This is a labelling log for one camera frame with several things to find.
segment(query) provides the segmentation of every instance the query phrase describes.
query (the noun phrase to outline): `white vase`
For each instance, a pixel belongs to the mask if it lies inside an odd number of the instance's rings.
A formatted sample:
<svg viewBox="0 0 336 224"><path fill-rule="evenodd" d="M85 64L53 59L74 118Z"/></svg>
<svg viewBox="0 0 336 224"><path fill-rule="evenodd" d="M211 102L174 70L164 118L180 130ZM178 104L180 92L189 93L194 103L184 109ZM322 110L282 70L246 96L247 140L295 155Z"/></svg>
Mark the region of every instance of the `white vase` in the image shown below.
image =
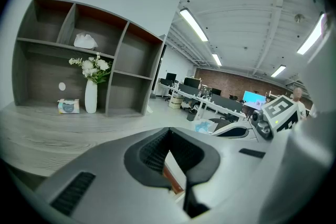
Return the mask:
<svg viewBox="0 0 336 224"><path fill-rule="evenodd" d="M97 110L97 84L89 79L85 89L85 109L88 113L95 113Z"/></svg>

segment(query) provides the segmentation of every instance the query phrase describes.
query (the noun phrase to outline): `white object on shelf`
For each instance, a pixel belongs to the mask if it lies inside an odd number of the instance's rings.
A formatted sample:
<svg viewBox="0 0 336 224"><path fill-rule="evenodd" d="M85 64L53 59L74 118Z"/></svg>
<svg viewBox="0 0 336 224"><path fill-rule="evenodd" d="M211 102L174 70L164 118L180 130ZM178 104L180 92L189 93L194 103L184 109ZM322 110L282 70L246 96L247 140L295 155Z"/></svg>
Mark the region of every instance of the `white object on shelf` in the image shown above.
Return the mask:
<svg viewBox="0 0 336 224"><path fill-rule="evenodd" d="M59 114L79 113L79 99L58 100Z"/></svg>
<svg viewBox="0 0 336 224"><path fill-rule="evenodd" d="M76 35L74 46L84 49L94 49L95 47L98 47L95 40L85 33L79 33Z"/></svg>
<svg viewBox="0 0 336 224"><path fill-rule="evenodd" d="M88 113L95 113L97 110L97 84L88 79L85 89L85 109Z"/></svg>

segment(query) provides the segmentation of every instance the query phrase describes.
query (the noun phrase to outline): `person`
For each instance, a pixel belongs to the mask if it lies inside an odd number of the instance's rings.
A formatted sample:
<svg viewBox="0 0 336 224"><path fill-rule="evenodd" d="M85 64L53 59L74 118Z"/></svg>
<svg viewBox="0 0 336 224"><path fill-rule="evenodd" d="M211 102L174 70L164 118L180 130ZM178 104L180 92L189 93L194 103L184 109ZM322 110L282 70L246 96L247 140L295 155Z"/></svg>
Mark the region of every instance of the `person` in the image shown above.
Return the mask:
<svg viewBox="0 0 336 224"><path fill-rule="evenodd" d="M315 104L313 104L311 106L311 109L310 109L310 112L309 112L308 116L310 116L311 118L316 118L317 115L318 115L318 111L317 111L317 109L315 107Z"/></svg>
<svg viewBox="0 0 336 224"><path fill-rule="evenodd" d="M301 114L301 119L306 118L306 107L303 103L300 102L300 99L302 97L302 89L300 87L297 87L293 90L293 101L298 104L299 111Z"/></svg>

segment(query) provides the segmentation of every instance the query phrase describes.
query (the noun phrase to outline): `computer monitor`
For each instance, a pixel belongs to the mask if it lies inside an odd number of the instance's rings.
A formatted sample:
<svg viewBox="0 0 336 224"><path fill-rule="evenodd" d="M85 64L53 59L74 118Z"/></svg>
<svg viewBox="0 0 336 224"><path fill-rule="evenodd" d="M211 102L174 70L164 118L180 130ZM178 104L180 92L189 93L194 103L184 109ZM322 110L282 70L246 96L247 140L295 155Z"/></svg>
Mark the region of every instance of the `computer monitor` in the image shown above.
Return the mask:
<svg viewBox="0 0 336 224"><path fill-rule="evenodd" d="M175 81L176 80L176 74L173 73L167 73L166 79Z"/></svg>
<svg viewBox="0 0 336 224"><path fill-rule="evenodd" d="M246 102L244 105L257 110L260 110L261 106L266 103L265 96L248 91L245 91L243 100Z"/></svg>
<svg viewBox="0 0 336 224"><path fill-rule="evenodd" d="M185 78L183 84L198 89L199 82L199 79Z"/></svg>
<svg viewBox="0 0 336 224"><path fill-rule="evenodd" d="M216 94L216 95L220 95L221 92L222 92L221 90L215 89L215 88L212 88L212 90L211 90L211 93Z"/></svg>
<svg viewBox="0 0 336 224"><path fill-rule="evenodd" d="M161 79L160 83L166 86L171 87L174 84L174 81L169 80L169 79Z"/></svg>

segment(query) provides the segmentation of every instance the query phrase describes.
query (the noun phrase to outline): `office desk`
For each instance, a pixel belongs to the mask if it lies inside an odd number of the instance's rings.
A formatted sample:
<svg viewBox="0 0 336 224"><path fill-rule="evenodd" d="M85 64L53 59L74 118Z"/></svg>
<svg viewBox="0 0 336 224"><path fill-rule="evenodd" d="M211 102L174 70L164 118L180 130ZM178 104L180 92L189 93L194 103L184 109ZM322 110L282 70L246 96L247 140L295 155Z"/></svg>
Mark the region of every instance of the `office desk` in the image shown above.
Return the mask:
<svg viewBox="0 0 336 224"><path fill-rule="evenodd" d="M244 113L242 113L242 112L235 112L235 111L232 111L232 110L230 110L230 109L224 108L224 107L222 107L222 106L220 106L220 105L217 105L217 104L215 104L215 103L211 103L210 101L205 100L205 99L203 99L203 98L200 98L200 97L197 97L197 96L190 95L190 94L187 94L187 93L185 93L185 92L182 92L182 91L180 91L179 89L174 88L174 87L169 87L169 86L163 85L163 84L161 84L161 83L158 83L158 86L159 86L159 87L164 87L164 88L166 88L166 89L170 89L170 90L172 90L172 91L173 91L173 92L172 92L172 96L173 96L174 93L177 93L177 94L180 94L180 95L182 95L182 96L184 96L184 97L188 97L188 98L190 98L190 99L195 99L195 100L199 101L199 102L200 102L200 105L199 105L199 107L198 107L197 114L196 114L196 116L195 116L195 120L198 120L198 119L202 118L202 116L203 116L203 114L204 114L204 111L206 110L207 107L216 110L216 113L219 111L219 112L221 112L221 113L225 113L225 114L229 113L229 114L231 114L231 115L234 115L234 116L238 117L238 122L240 122L240 121L245 121L245 120L246 120L246 115L245 115Z"/></svg>

